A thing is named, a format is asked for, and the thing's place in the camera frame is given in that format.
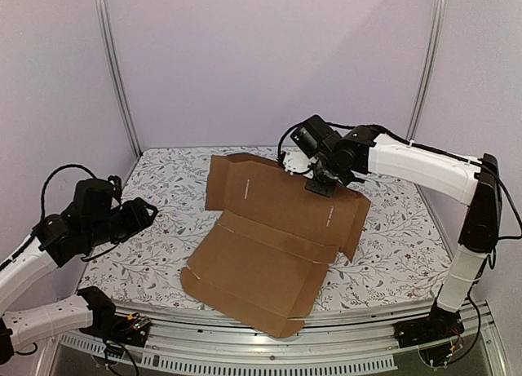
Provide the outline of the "brown cardboard box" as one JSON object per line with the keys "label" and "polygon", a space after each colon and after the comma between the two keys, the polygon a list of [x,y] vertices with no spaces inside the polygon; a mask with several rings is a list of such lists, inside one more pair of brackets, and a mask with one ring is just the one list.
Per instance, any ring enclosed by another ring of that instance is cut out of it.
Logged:
{"label": "brown cardboard box", "polygon": [[356,253],[369,208],[349,188],[310,192],[273,160],[214,156],[206,209],[220,217],[181,270],[184,292],[272,337],[293,336],[336,257]]}

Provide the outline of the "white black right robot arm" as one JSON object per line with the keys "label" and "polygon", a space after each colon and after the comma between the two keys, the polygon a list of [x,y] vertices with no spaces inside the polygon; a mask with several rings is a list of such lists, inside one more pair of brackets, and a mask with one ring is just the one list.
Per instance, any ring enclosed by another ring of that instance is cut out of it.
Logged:
{"label": "white black right robot arm", "polygon": [[319,116],[307,119],[290,138],[299,147],[299,173],[307,190],[325,197],[383,175],[442,193],[467,207],[453,262],[434,311],[422,322],[427,339],[438,340],[453,327],[480,269],[499,240],[502,199],[495,157],[471,157],[421,146],[383,126],[359,125],[340,135]]}

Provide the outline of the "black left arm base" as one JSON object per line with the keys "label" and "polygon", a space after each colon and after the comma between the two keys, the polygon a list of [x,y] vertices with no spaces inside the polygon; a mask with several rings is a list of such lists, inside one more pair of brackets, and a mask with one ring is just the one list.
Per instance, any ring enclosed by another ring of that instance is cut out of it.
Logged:
{"label": "black left arm base", "polygon": [[152,320],[148,316],[134,312],[126,316],[117,315],[114,310],[105,308],[93,311],[93,323],[79,331],[96,338],[113,342],[145,347]]}

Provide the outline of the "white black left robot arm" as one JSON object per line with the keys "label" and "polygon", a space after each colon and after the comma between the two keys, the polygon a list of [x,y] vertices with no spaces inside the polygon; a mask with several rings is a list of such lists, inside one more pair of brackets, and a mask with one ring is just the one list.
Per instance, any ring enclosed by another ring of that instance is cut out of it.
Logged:
{"label": "white black left robot arm", "polygon": [[137,197],[122,200],[117,176],[77,183],[72,202],[60,214],[45,215],[20,247],[1,264],[1,362],[37,341],[84,329],[115,338],[121,321],[113,301],[90,286],[58,301],[22,312],[9,307],[33,284],[96,246],[119,246],[149,228],[158,209]]}

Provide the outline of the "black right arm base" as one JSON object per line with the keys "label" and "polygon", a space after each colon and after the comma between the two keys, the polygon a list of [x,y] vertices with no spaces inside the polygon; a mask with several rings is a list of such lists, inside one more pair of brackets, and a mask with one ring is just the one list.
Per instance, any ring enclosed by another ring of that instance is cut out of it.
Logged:
{"label": "black right arm base", "polygon": [[445,311],[435,303],[427,316],[397,322],[393,329],[400,348],[423,345],[464,332],[460,312]]}

